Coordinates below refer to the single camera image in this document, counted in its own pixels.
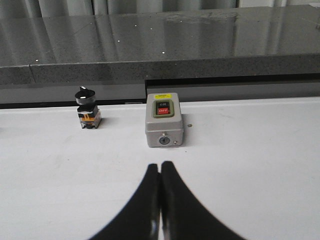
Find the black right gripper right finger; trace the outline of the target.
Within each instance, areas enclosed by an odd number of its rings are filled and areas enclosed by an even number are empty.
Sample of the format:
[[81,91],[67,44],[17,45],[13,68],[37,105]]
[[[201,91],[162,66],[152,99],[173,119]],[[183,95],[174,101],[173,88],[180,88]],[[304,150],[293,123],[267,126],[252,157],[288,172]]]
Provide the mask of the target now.
[[161,208],[166,240],[243,239],[198,201],[171,161],[161,165]]

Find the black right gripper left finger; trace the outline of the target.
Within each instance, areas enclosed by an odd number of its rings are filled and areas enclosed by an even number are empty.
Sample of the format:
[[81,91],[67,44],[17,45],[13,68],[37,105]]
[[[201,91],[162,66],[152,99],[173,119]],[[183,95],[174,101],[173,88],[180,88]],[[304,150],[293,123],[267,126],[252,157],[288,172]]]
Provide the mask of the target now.
[[156,164],[145,175],[127,204],[95,240],[157,240],[160,225],[160,174]]

